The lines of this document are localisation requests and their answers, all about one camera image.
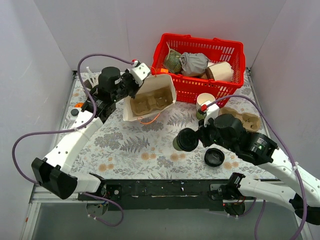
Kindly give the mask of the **green paper coffee cup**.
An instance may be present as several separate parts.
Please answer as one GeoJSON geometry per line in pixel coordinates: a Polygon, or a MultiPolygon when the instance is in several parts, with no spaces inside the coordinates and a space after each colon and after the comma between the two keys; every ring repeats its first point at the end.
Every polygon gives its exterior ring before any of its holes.
{"type": "Polygon", "coordinates": [[[175,137],[172,141],[172,146],[173,148],[176,150],[176,151],[181,151],[179,145],[178,145],[178,140],[177,140],[177,137],[175,137]]]}

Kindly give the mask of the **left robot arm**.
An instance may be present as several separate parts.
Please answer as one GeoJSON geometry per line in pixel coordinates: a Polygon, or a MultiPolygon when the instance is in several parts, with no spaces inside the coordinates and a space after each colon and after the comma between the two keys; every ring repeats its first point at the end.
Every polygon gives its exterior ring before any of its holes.
{"type": "Polygon", "coordinates": [[[86,143],[116,110],[116,103],[126,97],[134,98],[150,73],[144,63],[124,73],[112,66],[101,70],[97,85],[89,92],[92,98],[82,105],[71,132],[44,158],[33,160],[31,168],[40,186],[62,200],[82,192],[89,192],[95,200],[106,196],[103,178],[93,173],[70,175],[71,168],[86,143]]]}

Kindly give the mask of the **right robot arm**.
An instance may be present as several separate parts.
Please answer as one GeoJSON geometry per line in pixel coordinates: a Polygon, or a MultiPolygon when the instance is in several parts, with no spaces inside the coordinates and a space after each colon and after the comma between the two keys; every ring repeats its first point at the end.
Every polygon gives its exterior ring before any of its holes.
{"type": "Polygon", "coordinates": [[[224,198],[255,197],[283,206],[303,216],[306,200],[306,221],[320,224],[320,181],[303,168],[293,166],[277,143],[259,132],[247,131],[241,121],[231,114],[200,120],[197,134],[204,147],[216,144],[247,162],[273,174],[285,186],[259,182],[242,173],[234,172],[228,183],[221,187],[224,198]]]}

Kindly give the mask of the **black plastic cup lid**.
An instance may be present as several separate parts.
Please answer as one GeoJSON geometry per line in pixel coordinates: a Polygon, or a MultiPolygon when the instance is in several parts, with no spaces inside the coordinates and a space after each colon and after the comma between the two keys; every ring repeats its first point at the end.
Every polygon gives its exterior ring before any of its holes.
{"type": "Polygon", "coordinates": [[[191,128],[182,129],[176,137],[180,150],[184,152],[192,152],[199,144],[198,135],[191,128]]]}

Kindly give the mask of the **beige paper bag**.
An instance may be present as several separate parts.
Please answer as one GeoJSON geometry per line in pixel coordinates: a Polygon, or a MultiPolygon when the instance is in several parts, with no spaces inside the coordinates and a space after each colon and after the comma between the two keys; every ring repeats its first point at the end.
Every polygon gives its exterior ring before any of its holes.
{"type": "Polygon", "coordinates": [[[138,121],[142,125],[149,125],[176,101],[172,76],[164,73],[150,75],[144,80],[135,98],[126,97],[123,100],[122,119],[125,122],[138,121]]]}

